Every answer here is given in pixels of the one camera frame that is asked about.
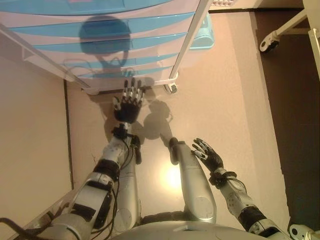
wheel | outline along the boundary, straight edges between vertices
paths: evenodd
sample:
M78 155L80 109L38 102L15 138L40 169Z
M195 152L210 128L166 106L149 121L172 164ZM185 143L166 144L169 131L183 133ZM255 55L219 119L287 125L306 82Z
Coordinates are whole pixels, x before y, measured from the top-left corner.
M268 53L279 45L280 37L276 31L269 33L260 43L259 50L261 53Z
M267 43L265 41L261 42L260 49L259 49L261 53L268 53L272 49L275 49L279 45L279 41L272 41L267 46L266 44Z
M164 89L168 94L175 94L178 91L178 87L175 82L164 85Z

beige wall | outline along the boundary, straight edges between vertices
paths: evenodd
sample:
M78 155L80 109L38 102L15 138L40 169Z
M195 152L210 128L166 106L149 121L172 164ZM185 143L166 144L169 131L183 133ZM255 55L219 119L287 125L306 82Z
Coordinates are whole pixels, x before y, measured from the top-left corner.
M71 189L63 80L0 34L0 217L24 226ZM13 234L0 224L0 239Z

joint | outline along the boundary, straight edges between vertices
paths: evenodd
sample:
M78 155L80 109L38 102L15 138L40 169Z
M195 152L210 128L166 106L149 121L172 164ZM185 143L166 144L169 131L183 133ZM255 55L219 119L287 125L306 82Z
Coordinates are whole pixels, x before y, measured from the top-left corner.
M219 171L211 172L209 182L214 185L217 189L222 188L226 183L229 177L237 177L237 174L234 171L226 171L221 174Z
M265 219L267 219L265 215L256 206L246 207L241 211L238 217L239 222L247 232L257 235L260 234L260 229L266 229L259 225L259 221Z
M250 227L248 232L264 238L268 238L280 232L280 230L272 220L265 218L255 222Z
M119 165L111 160L100 159L93 172L109 176L114 182L118 181L120 175Z
M126 126L123 123L120 123L119 127L115 127L112 131L113 136L115 136L117 139L126 139L128 136L128 130L126 129Z

white cart leg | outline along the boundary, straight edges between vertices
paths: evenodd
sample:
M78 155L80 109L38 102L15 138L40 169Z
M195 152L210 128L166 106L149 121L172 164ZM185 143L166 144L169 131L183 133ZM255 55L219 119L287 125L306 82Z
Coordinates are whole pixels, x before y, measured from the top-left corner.
M307 12L305 10L302 10L297 15L295 15L293 18L291 18L289 21L287 21L284 25L279 27L277 30L272 31L269 33L260 43L260 52L267 53L271 49L274 49L280 41L280 36L285 34L290 34L294 32L290 32L292 28L294 28L296 25L301 23L303 20L307 18Z

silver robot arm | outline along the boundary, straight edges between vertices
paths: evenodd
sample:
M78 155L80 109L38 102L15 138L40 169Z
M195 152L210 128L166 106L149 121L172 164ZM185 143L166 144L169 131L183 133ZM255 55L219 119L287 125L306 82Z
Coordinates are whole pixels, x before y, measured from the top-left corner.
M197 138L193 152L210 170L210 183L220 189L229 212L236 217L244 229L252 234L274 240L289 240L272 220L268 219L247 194L246 186L237 179L233 171L224 169L220 156L205 141Z
M120 177L120 170L125 163L124 155L129 154L132 135L128 134L130 124L136 121L144 97L144 90L131 88L125 81L122 100L114 99L115 118L123 122L113 130L110 143L93 172L89 174L82 187L70 204L68 213L62 214L51 222L38 237L50 240L88 240L93 229L101 229L110 210L112 195L116 198L114 187Z

